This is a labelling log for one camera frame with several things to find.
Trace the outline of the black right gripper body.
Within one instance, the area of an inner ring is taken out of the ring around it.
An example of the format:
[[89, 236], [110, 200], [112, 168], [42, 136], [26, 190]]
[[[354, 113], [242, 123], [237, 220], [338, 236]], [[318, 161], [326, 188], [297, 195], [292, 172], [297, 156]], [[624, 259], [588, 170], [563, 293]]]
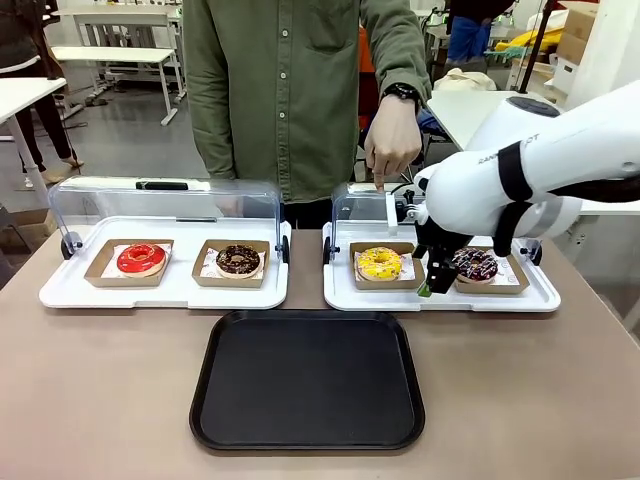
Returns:
[[451, 260], [456, 251], [468, 245], [468, 236], [450, 232], [440, 227], [432, 218], [424, 224], [414, 223], [417, 245], [412, 257], [422, 259], [426, 254], [429, 260], [442, 263]]

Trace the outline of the person's left hand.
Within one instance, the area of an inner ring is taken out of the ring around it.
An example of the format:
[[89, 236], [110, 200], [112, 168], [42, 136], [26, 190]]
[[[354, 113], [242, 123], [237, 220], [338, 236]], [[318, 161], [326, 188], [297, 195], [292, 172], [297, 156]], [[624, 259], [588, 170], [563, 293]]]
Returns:
[[366, 164], [378, 192], [384, 191], [385, 179], [400, 175], [422, 148], [415, 107], [413, 99], [393, 94], [380, 102], [364, 142]]

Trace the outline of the person's right hand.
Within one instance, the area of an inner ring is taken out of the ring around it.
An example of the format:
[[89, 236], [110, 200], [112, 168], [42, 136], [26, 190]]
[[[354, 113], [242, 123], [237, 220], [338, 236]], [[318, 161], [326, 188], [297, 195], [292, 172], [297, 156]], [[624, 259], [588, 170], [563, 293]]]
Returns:
[[244, 195], [217, 195], [214, 203], [222, 217], [245, 218], [247, 215], [247, 197]]

